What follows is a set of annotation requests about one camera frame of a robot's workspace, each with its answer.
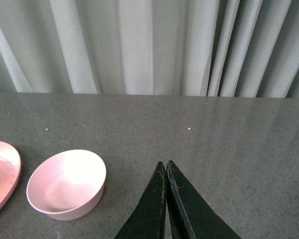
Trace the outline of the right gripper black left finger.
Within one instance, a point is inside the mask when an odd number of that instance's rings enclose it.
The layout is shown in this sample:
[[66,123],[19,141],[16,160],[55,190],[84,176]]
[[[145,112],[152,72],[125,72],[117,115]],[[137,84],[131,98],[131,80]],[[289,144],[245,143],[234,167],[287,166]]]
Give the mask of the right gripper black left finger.
[[159,161],[132,214],[117,239],[163,239],[165,233],[167,178]]

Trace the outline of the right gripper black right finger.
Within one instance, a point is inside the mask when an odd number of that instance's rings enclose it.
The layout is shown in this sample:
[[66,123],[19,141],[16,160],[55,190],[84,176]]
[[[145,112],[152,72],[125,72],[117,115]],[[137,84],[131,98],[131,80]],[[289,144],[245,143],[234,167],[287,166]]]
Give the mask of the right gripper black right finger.
[[174,239],[238,239],[239,236],[209,207],[177,165],[170,160],[167,206]]

